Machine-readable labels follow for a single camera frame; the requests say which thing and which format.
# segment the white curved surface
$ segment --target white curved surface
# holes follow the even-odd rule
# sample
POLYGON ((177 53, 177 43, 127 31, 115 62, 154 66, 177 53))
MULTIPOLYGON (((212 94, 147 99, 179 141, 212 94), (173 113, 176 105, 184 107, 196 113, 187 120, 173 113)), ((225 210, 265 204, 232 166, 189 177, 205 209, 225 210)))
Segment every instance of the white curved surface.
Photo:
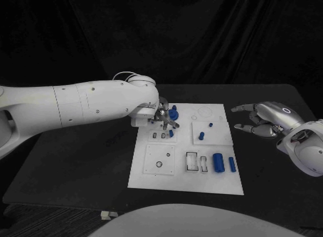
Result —
POLYGON ((218 208, 164 204, 128 212, 89 237, 301 237, 251 216, 218 208))

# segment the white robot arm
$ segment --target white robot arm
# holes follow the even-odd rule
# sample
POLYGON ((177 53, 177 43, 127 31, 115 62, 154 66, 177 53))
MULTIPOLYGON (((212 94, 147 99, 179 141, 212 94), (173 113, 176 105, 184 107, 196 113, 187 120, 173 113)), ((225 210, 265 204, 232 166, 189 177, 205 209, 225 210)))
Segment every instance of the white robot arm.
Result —
POLYGON ((131 125, 145 126, 150 119, 169 119, 167 102, 154 80, 132 75, 121 80, 91 81, 63 86, 0 86, 0 159, 36 134, 68 126, 95 123, 124 116, 131 125))
POLYGON ((241 105, 232 112, 249 111, 257 126, 236 124, 234 127, 265 138, 284 138, 277 148, 288 154, 293 163, 311 176, 323 175, 323 120, 304 123, 298 114, 281 103, 262 102, 241 105))

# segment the floor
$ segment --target floor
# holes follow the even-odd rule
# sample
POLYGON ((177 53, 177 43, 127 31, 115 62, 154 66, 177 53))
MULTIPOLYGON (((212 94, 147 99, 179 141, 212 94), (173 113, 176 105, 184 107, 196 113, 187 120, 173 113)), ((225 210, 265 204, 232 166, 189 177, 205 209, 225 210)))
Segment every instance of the floor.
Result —
MULTIPOLYGON (((86 237, 108 222, 95 210, 18 204, 8 205, 4 216, 13 225, 0 229, 0 237, 86 237)), ((323 230, 298 228, 294 231, 306 237, 323 237, 323 230)))

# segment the white board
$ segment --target white board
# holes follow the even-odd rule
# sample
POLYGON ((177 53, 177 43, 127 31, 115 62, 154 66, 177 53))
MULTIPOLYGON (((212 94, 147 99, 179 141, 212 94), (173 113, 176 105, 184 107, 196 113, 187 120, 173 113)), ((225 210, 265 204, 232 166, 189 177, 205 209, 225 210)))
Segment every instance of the white board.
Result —
POLYGON ((150 123, 147 127, 138 128, 128 187, 244 195, 223 105, 170 103, 169 108, 171 108, 173 105, 177 106, 179 119, 176 122, 180 124, 180 128, 171 129, 171 126, 169 126, 167 130, 163 131, 161 122, 150 123), (209 128, 212 128, 212 130, 206 130, 203 139, 203 141, 208 141, 208 144, 197 144, 197 140, 195 141, 195 138, 199 138, 197 130, 209 128), (171 138, 169 136, 170 129, 174 134, 171 138), (154 133, 157 136, 164 133, 166 138, 156 137, 154 139, 154 133), (167 148, 170 147, 173 147, 174 154, 169 152, 170 149, 167 148), (186 171, 187 152, 197 153, 197 172, 186 171), (170 156, 174 156, 173 160, 167 159, 167 153, 170 156), (222 173, 215 172, 215 153, 222 153, 225 165, 225 172, 222 173), (206 157, 208 172, 202 172, 203 158, 200 157, 206 157), (229 157, 234 157, 236 172, 231 172, 229 157), (166 162, 166 166, 160 167, 163 169, 157 167, 158 161, 166 162))

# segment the dark table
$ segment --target dark table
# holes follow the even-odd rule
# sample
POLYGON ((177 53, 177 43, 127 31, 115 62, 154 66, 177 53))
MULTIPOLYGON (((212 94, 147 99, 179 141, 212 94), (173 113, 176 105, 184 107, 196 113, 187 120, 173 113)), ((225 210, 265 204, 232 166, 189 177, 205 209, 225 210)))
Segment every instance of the dark table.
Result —
POLYGON ((107 211, 184 203, 218 207, 278 225, 323 228, 323 176, 311 177, 262 139, 232 128, 251 124, 239 104, 277 101, 306 121, 314 115, 290 85, 157 85, 170 103, 223 104, 231 126, 244 196, 127 188, 138 128, 130 118, 42 134, 3 201, 107 211))

